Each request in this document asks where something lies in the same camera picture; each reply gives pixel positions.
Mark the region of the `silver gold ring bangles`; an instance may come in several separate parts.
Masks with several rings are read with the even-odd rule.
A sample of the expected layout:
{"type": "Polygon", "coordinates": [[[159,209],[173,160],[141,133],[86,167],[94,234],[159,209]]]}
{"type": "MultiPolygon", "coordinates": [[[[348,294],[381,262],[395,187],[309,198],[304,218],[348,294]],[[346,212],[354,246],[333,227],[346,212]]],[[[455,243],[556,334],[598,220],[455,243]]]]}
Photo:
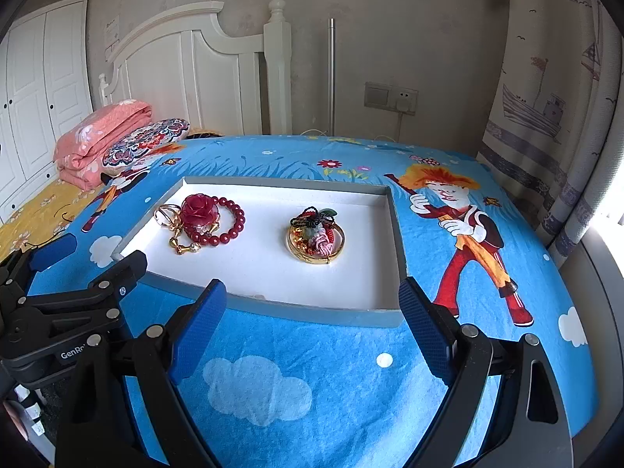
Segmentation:
{"type": "Polygon", "coordinates": [[[168,230],[175,231],[182,226],[181,207],[176,204],[161,204],[156,207],[153,219],[168,230]]]}

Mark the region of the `red fabric rose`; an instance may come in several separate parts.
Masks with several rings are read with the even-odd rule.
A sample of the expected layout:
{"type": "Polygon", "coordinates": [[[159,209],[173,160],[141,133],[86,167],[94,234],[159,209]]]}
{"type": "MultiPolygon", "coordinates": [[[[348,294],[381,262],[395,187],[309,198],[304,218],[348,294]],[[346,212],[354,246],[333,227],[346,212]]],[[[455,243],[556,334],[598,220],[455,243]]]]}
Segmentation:
{"type": "Polygon", "coordinates": [[[204,193],[189,195],[180,207],[180,220],[185,229],[203,234],[220,220],[218,202],[204,193]]]}

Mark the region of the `gold bangle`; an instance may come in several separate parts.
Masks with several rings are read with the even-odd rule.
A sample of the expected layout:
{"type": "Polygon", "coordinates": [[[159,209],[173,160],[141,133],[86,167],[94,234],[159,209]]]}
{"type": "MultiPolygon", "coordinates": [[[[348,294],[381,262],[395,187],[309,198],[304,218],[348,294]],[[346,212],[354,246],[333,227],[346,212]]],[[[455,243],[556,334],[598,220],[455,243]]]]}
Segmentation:
{"type": "Polygon", "coordinates": [[[346,243],[343,228],[335,223],[287,230],[285,244],[299,261],[308,264],[329,264],[342,253],[346,243]]]}

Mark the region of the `jade pendant pink knot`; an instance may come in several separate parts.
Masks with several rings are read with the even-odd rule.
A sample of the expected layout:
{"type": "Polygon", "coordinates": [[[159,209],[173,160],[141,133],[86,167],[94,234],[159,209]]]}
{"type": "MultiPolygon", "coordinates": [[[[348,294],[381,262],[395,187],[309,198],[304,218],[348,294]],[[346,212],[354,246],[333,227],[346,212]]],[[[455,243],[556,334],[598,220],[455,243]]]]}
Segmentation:
{"type": "Polygon", "coordinates": [[[323,224],[315,227],[303,227],[301,241],[306,247],[305,252],[310,256],[328,257],[333,252],[334,234],[332,228],[323,224]]]}

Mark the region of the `yellow floral bedsheet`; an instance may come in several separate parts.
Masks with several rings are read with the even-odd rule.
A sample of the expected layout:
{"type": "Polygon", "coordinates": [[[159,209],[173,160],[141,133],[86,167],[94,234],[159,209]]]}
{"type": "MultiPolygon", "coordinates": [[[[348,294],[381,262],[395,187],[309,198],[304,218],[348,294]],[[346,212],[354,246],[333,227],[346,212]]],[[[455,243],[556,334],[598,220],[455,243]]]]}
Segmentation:
{"type": "Polygon", "coordinates": [[[81,190],[61,180],[43,188],[31,201],[2,219],[1,259],[18,248],[41,245],[64,232],[98,191],[99,187],[81,190]]]}

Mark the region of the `pink folded quilt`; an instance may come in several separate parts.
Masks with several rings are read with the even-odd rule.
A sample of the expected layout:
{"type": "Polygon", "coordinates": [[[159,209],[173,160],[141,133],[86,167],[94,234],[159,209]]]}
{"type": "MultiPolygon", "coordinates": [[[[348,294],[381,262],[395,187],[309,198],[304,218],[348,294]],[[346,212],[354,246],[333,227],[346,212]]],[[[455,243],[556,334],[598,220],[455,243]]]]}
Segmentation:
{"type": "Polygon", "coordinates": [[[98,109],[57,140],[53,161],[59,180],[81,190],[101,183],[107,150],[133,130],[151,122],[152,107],[125,99],[98,109]]]}

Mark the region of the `patterned pillow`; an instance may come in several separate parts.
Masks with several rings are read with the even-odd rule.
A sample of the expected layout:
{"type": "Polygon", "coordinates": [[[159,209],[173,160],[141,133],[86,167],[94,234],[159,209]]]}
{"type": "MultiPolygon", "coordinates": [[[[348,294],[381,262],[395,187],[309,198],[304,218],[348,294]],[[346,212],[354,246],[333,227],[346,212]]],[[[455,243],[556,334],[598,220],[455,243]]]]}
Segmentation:
{"type": "Polygon", "coordinates": [[[186,119],[161,119],[132,130],[103,155],[101,172],[117,176],[156,148],[169,149],[172,143],[183,140],[189,130],[190,124],[186,119]]]}

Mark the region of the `white wardrobe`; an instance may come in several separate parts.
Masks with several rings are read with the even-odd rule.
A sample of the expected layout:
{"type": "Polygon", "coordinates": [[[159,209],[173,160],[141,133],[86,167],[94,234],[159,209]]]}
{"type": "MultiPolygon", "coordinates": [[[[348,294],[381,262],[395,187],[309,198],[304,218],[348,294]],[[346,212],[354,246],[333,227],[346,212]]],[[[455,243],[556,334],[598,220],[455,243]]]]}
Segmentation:
{"type": "Polygon", "coordinates": [[[89,0],[61,0],[15,21],[1,41],[1,221],[58,177],[58,140],[92,111],[89,0]]]}

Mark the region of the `grey shallow tray box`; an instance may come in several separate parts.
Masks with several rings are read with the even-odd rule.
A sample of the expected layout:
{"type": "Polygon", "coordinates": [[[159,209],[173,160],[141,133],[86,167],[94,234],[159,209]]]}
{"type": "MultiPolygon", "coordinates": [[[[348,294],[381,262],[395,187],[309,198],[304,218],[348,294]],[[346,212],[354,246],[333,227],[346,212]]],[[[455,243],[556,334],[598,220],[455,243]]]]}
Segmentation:
{"type": "Polygon", "coordinates": [[[134,250],[147,259],[144,283],[190,299],[213,279],[225,284],[232,310],[296,321],[394,328],[403,316],[398,291],[406,276],[399,223],[387,186],[269,179],[185,176],[161,197],[179,204],[192,193],[239,203],[246,221],[233,242],[177,255],[170,233],[149,208],[116,246],[112,257],[134,250]],[[342,228],[342,251],[329,263],[296,259],[287,228],[304,208],[332,208],[342,228]]]}

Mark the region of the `white bed headboard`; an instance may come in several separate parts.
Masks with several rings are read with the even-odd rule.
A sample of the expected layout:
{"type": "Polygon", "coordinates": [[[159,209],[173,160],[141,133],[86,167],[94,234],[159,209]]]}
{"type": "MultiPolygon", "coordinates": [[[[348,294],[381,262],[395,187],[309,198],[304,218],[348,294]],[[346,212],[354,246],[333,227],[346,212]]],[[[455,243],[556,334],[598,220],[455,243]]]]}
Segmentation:
{"type": "Polygon", "coordinates": [[[221,1],[189,3],[141,23],[113,50],[99,76],[105,106],[146,101],[152,116],[186,119],[222,135],[292,132],[292,31],[285,1],[272,0],[261,33],[232,37],[221,1]]]}

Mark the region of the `ship print curtain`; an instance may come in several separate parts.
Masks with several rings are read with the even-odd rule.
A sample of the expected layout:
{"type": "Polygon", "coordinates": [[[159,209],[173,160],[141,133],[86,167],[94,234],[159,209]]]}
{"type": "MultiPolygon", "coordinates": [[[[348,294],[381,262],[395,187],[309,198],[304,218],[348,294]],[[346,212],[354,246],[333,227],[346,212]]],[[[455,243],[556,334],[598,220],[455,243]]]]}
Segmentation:
{"type": "Polygon", "coordinates": [[[509,0],[478,158],[557,265],[623,162],[623,36],[601,0],[509,0]]]}

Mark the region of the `silver metal pole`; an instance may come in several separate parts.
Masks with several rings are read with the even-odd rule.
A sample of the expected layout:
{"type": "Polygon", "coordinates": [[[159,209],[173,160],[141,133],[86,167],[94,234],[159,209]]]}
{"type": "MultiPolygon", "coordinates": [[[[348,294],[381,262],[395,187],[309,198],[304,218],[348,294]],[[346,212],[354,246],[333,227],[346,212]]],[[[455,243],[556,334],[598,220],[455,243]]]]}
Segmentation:
{"type": "Polygon", "coordinates": [[[335,19],[328,19],[328,134],[335,134],[335,19]]]}

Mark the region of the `wall paper notice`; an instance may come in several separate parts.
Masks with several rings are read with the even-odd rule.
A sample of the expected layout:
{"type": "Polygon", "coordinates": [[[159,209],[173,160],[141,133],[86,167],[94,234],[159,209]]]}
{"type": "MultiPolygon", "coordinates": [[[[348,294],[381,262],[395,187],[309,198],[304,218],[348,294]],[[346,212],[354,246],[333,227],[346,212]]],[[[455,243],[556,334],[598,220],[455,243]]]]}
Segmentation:
{"type": "Polygon", "coordinates": [[[115,16],[105,25],[104,32],[104,55],[105,61],[109,61],[110,57],[119,44],[119,16],[115,16]]]}

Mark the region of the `wall switch socket panel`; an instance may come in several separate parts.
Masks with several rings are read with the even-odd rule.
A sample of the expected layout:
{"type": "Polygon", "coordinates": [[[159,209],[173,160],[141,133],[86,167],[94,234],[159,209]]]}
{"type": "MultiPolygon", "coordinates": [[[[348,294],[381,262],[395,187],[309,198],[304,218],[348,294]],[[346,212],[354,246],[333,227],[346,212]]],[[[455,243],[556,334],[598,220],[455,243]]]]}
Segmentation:
{"type": "Polygon", "coordinates": [[[410,88],[366,82],[364,106],[413,116],[416,114],[418,91],[410,88]]]}

